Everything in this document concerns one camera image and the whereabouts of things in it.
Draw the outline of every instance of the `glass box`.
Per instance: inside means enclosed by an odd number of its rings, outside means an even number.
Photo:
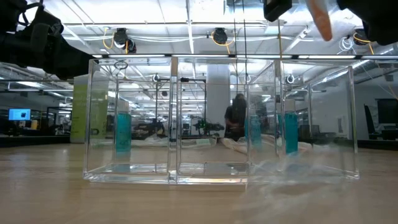
[[[246,184],[359,177],[353,75],[362,61],[121,56],[90,62],[84,179]]]

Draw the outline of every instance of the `person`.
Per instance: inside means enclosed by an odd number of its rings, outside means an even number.
[[[225,111],[225,138],[237,141],[244,137],[244,120],[246,119],[246,100],[242,93],[238,93],[232,102],[232,106]]]

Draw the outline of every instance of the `computer monitor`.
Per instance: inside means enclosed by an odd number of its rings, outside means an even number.
[[[9,121],[29,121],[30,120],[30,109],[9,109],[8,110]]]
[[[377,111],[380,124],[398,124],[398,100],[377,100]]]

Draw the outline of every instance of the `white column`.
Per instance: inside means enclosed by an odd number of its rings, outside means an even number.
[[[207,65],[206,119],[209,123],[220,123],[225,127],[225,111],[230,105],[229,65]],[[211,131],[224,137],[225,131]]]

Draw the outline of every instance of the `wooden table surface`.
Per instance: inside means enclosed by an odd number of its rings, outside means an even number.
[[[395,151],[359,150],[358,181],[267,195],[270,186],[89,183],[83,148],[1,148],[0,223],[398,223]]]

